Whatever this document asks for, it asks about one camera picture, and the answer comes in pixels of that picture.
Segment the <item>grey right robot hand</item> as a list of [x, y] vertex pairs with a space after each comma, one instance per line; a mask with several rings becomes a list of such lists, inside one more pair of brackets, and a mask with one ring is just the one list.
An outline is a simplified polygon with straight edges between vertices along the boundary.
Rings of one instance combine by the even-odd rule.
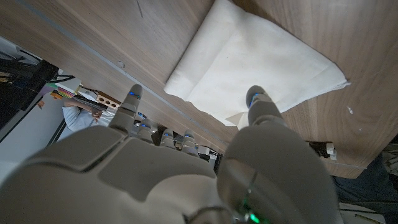
[[341, 223], [333, 181], [317, 153], [259, 86], [247, 127], [217, 170], [191, 133], [176, 150], [147, 127], [128, 134], [142, 88], [109, 126], [70, 135], [27, 158], [1, 184], [2, 223]]

